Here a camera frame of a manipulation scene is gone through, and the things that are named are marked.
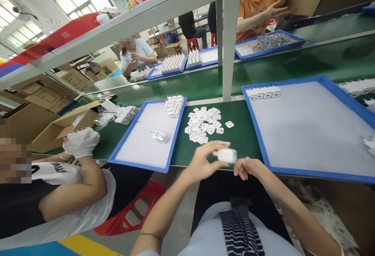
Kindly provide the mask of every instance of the white glove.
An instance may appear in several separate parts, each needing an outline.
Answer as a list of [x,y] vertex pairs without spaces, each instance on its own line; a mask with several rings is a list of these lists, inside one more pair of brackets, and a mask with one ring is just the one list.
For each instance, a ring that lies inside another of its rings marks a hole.
[[68,141],[62,144],[67,154],[72,154],[75,158],[92,156],[95,146],[99,143],[100,135],[92,128],[68,134]]

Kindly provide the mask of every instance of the red stool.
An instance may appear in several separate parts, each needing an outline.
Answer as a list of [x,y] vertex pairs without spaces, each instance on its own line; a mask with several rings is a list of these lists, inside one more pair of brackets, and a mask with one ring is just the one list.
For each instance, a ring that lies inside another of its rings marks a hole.
[[218,45],[218,39],[216,37],[216,33],[211,33],[211,47]]
[[[143,187],[143,189],[139,192],[136,198],[127,207],[125,207],[122,211],[117,213],[116,216],[113,216],[112,218],[106,220],[100,226],[94,228],[94,231],[100,236],[113,236],[141,229],[152,207],[164,193],[165,186],[162,184],[155,183],[154,180],[150,179],[147,185]],[[146,197],[152,197],[153,199],[145,217],[143,218],[140,224],[136,226],[130,225],[130,223],[125,219],[127,213],[139,199]]]
[[194,44],[195,49],[198,49],[198,50],[199,50],[198,40],[196,39],[196,37],[193,37],[192,39],[188,39],[186,42],[187,42],[187,52],[188,52],[188,53],[189,53],[190,51],[193,51],[193,48],[191,47],[191,43]]

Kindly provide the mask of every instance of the metal shelf frame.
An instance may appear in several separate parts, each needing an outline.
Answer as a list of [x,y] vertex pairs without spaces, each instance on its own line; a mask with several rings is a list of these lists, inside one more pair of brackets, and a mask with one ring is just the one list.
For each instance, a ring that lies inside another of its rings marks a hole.
[[217,4],[218,56],[219,65],[223,64],[223,99],[230,101],[239,0],[147,0],[51,53],[4,76],[0,79],[0,89],[47,72],[89,52],[113,44],[119,38],[130,37],[134,33],[151,28],[155,24],[178,17],[213,1],[216,1]]

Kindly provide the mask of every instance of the white t-shirt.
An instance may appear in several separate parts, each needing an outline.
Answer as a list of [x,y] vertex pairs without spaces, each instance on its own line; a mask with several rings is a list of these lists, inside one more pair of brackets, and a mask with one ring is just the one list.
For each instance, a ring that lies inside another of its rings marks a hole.
[[[151,53],[153,53],[153,49],[147,44],[146,41],[144,41],[144,39],[136,39],[136,51],[139,55],[146,56],[146,57],[150,56]],[[132,59],[131,53],[129,50],[127,50],[124,54],[122,54],[122,51],[120,51],[120,57],[121,57],[121,68],[125,69],[129,61]],[[137,70],[145,69],[146,65],[150,68],[154,66],[154,64],[147,64],[139,60],[137,62]]]
[[[211,206],[202,216],[189,244],[178,256],[228,256],[223,226],[219,212],[231,210],[230,202],[224,201]],[[249,212],[249,218],[257,229],[266,256],[301,256],[298,250],[267,227]],[[138,256],[159,256],[156,252],[145,251]]]
[[[53,221],[0,239],[0,250],[57,241],[103,224],[112,209],[116,181],[109,170],[102,169],[102,171],[107,182],[107,194],[100,201]],[[36,179],[42,179],[51,185],[74,185],[82,183],[84,177],[82,168],[76,165],[63,162],[33,162],[32,180]]]

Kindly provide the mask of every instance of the orange shirt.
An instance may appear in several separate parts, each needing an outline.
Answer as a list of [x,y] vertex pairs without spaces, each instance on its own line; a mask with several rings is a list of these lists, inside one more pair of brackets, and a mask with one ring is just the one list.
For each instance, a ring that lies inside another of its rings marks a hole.
[[[243,17],[244,19],[250,18],[260,12],[263,12],[273,3],[278,0],[239,0],[239,12],[238,17]],[[238,33],[236,41],[242,41],[245,39],[252,38],[254,36],[259,36],[266,33],[267,22],[263,25],[257,25],[244,33]]]

